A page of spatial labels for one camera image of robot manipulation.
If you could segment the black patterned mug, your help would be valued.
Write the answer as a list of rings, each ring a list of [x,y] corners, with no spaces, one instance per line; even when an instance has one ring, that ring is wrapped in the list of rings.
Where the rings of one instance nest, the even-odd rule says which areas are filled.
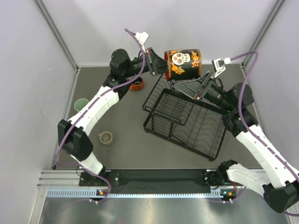
[[[167,81],[198,78],[202,70],[202,57],[199,49],[177,49],[164,52],[168,63],[165,73]]]

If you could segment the orange patterned teapot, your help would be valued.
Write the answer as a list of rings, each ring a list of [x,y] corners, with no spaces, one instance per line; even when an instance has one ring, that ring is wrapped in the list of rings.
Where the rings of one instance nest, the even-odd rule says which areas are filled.
[[[139,77],[131,83],[129,89],[131,91],[140,91],[143,87],[144,87],[144,80],[141,77]]]

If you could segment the green plastic cup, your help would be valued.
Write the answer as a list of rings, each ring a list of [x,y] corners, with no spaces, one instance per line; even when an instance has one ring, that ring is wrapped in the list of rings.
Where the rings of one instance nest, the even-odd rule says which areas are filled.
[[[86,98],[80,98],[76,100],[74,103],[74,109],[76,112],[81,111],[87,104],[89,103],[89,100]]]

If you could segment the beige ceramic mug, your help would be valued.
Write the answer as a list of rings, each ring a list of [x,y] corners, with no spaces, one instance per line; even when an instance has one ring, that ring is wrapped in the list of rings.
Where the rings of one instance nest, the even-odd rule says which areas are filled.
[[[113,143],[114,139],[113,139],[113,135],[111,132],[105,131],[105,132],[99,133],[99,140],[103,145],[109,146]]]

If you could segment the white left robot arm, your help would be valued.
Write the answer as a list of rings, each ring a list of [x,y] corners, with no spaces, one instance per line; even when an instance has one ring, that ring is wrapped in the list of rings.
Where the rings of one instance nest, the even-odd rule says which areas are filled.
[[[152,75],[166,73],[168,62],[148,48],[141,50],[141,57],[130,59],[124,49],[117,49],[111,55],[110,73],[92,100],[69,120],[57,125],[59,150],[64,150],[80,167],[90,173],[89,179],[101,185],[106,179],[105,166],[93,153],[89,134],[101,117],[128,92],[131,81],[142,73]]]

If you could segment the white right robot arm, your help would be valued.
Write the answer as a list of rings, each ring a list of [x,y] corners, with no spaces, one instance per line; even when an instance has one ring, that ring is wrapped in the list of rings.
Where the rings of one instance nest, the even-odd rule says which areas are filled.
[[[299,202],[299,172],[270,143],[248,111],[247,107],[254,99],[251,88],[245,82],[225,91],[222,81],[207,72],[192,80],[175,81],[172,87],[190,99],[206,99],[226,110],[222,116],[225,128],[247,148],[264,171],[261,174],[228,160],[216,169],[217,184],[239,183],[263,197],[277,213],[284,213]]]

